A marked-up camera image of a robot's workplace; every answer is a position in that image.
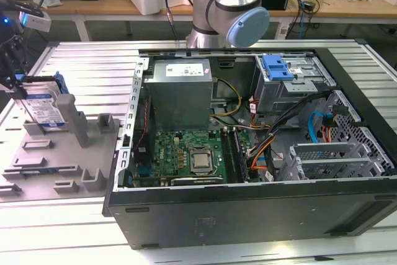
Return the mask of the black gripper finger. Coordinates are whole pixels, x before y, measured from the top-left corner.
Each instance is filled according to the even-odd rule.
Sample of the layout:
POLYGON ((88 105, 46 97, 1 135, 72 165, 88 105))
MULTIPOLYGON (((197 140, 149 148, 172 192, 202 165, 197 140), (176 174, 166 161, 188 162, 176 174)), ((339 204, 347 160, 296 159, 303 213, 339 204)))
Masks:
POLYGON ((15 46, 1 46, 1 90, 12 94, 14 99, 25 99, 22 87, 25 77, 25 55, 15 46))

